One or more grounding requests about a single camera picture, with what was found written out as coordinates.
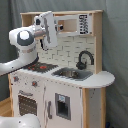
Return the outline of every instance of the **white cabinet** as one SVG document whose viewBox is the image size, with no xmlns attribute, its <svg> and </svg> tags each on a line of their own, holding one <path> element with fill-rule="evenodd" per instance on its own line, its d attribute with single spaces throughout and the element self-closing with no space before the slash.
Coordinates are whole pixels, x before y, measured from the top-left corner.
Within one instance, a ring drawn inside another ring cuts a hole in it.
<svg viewBox="0 0 128 128">
<path fill-rule="evenodd" d="M 44 128 L 44 90 L 35 91 L 27 87 L 12 85 L 14 116 L 34 114 Z"/>
<path fill-rule="evenodd" d="M 46 81 L 47 128 L 82 128 L 82 90 Z"/>
</svg>

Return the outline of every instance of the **black faucet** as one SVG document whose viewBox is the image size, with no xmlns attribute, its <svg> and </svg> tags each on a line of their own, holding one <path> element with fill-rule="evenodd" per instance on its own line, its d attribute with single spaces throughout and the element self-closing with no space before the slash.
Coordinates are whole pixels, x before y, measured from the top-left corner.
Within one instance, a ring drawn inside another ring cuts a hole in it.
<svg viewBox="0 0 128 128">
<path fill-rule="evenodd" d="M 94 65 L 94 58 L 93 58 L 92 54 L 88 51 L 82 51 L 79 54 L 79 58 L 78 58 L 79 62 L 76 64 L 76 67 L 78 67 L 78 69 L 80 69 L 80 70 L 86 69 L 86 66 L 87 66 L 87 62 L 85 62 L 85 64 L 81 62 L 81 57 L 83 54 L 87 54 L 91 59 L 91 65 Z"/>
</svg>

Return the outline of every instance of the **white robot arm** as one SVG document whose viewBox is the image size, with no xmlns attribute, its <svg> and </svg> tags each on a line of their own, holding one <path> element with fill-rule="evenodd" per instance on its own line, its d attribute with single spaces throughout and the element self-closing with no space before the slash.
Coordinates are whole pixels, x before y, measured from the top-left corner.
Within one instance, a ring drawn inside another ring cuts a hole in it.
<svg viewBox="0 0 128 128">
<path fill-rule="evenodd" d="M 34 25 L 21 27 L 9 32 L 11 45 L 18 49 L 19 57 L 16 60 L 0 63 L 0 76 L 16 71 L 24 66 L 38 61 L 35 38 L 44 36 L 42 47 L 57 46 L 57 37 L 52 12 L 46 12 L 34 18 Z M 32 114 L 22 117 L 0 117 L 0 128 L 41 128 L 38 118 Z"/>
<path fill-rule="evenodd" d="M 11 45 L 18 49 L 19 57 L 16 60 L 0 63 L 0 76 L 16 71 L 24 66 L 34 64 L 38 61 L 35 38 L 44 36 L 42 47 L 47 50 L 49 47 L 57 46 L 57 37 L 54 24 L 54 17 L 51 11 L 40 14 L 34 18 L 34 25 L 21 27 L 9 32 Z"/>
</svg>

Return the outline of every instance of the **knob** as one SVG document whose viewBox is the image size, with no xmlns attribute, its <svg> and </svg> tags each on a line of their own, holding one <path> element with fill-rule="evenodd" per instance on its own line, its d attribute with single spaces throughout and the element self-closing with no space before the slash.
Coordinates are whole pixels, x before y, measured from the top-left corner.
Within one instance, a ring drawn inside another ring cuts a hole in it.
<svg viewBox="0 0 128 128">
<path fill-rule="evenodd" d="M 14 77 L 14 82 L 16 82 L 16 81 L 18 81 L 18 80 L 19 80 L 18 76 L 15 76 L 15 77 Z"/>
<path fill-rule="evenodd" d="M 37 82 L 36 81 L 33 81 L 32 82 L 32 86 L 37 87 Z"/>
</svg>

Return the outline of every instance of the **oven door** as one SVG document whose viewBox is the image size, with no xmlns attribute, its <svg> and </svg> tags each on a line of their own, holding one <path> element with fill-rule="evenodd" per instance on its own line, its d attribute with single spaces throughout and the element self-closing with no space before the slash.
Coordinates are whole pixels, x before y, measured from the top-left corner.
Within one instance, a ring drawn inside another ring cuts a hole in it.
<svg viewBox="0 0 128 128">
<path fill-rule="evenodd" d="M 43 90 L 38 92 L 22 86 L 12 86 L 12 95 L 14 116 L 34 114 L 39 118 L 41 128 L 44 128 Z"/>
</svg>

